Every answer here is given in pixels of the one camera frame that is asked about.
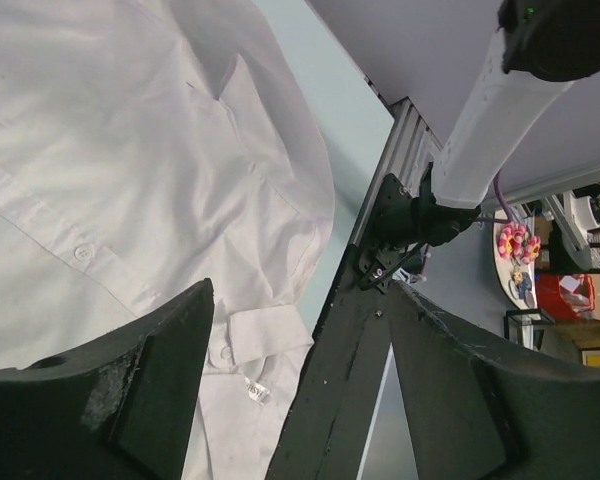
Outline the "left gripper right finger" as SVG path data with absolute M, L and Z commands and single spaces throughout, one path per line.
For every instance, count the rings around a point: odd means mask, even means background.
M 393 284 L 391 342 L 422 479 L 600 479 L 600 368 L 517 345 Z

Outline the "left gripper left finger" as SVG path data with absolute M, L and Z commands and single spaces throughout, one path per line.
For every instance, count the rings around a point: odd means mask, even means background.
M 213 315 L 206 279 L 93 341 L 0 370 L 0 479 L 180 478 Z

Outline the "white button-up shirt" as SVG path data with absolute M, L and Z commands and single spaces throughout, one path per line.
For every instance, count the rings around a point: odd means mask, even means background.
M 314 118 L 250 1 L 0 1 L 0 369 L 216 313 L 183 475 L 261 479 L 331 234 Z

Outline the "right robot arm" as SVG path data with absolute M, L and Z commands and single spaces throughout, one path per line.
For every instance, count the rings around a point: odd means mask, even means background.
M 439 246 L 466 230 L 540 116 L 599 72 L 600 1 L 503 2 L 478 79 L 414 201 L 416 241 Z

